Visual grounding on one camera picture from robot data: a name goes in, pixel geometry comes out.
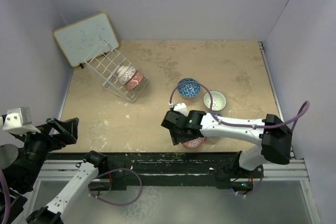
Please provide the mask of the red white patterned bowl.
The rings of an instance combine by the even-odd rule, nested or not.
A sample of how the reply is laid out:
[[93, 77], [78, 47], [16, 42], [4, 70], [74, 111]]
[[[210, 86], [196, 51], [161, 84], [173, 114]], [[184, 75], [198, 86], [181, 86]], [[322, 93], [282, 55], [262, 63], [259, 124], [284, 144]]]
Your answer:
[[198, 137], [198, 138], [195, 138], [191, 141], [182, 143], [182, 145], [186, 148], [194, 149], [194, 148], [200, 147], [204, 143], [204, 141], [205, 141], [204, 137]]

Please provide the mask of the dark blue triangle bowl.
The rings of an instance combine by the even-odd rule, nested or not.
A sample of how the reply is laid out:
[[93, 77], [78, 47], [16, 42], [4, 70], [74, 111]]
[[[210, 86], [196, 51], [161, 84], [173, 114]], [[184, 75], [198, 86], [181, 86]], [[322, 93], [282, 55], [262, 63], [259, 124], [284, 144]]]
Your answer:
[[179, 81], [177, 90], [184, 98], [194, 98], [199, 94], [201, 87], [197, 84], [197, 80], [184, 78]]

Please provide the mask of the pink red patterned bowl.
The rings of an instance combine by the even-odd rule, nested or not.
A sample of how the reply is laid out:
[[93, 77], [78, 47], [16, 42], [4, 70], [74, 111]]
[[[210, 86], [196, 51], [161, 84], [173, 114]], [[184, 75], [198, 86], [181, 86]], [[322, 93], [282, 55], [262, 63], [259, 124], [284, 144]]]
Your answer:
[[127, 90], [132, 90], [136, 88], [140, 82], [143, 80], [144, 74], [137, 71], [134, 76], [124, 85]]

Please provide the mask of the brown white patterned bowl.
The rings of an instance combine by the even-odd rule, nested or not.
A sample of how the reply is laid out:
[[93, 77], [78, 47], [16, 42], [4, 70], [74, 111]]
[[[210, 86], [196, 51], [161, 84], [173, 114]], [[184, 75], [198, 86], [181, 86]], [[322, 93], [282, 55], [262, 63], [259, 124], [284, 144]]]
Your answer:
[[117, 70], [118, 81], [121, 85], [125, 85], [136, 73], [136, 68], [132, 65], [124, 66], [122, 65]]

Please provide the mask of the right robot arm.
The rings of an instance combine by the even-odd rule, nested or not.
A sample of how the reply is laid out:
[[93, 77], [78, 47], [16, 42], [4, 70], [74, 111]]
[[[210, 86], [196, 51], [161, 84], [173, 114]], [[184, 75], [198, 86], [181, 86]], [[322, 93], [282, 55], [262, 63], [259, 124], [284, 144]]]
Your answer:
[[243, 120], [198, 110], [191, 110], [187, 115], [169, 110], [161, 126], [169, 130], [173, 145], [200, 137], [225, 137], [252, 143], [250, 149], [237, 154], [233, 170], [238, 177], [246, 177], [267, 162], [290, 163], [292, 130], [273, 114], [267, 114], [264, 119]]

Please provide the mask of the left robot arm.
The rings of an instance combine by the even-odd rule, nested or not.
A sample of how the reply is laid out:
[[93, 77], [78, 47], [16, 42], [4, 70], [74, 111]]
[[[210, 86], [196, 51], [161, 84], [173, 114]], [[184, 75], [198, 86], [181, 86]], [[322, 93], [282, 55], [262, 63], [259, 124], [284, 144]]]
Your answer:
[[1, 129], [23, 142], [1, 145], [1, 223], [13, 223], [39, 196], [49, 202], [33, 210], [26, 223], [64, 223], [71, 206], [95, 178], [108, 172], [104, 157], [89, 152], [72, 169], [61, 169], [47, 159], [49, 153], [76, 144], [79, 119], [49, 118], [34, 126], [19, 113], [1, 115]]

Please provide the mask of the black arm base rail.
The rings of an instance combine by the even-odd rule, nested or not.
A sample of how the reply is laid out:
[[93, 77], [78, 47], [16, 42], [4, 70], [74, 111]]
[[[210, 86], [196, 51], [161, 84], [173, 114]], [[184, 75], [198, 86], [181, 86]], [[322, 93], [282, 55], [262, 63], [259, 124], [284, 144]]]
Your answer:
[[237, 152], [105, 153], [99, 180], [113, 190], [128, 186], [196, 186], [251, 190], [264, 168], [238, 166]]

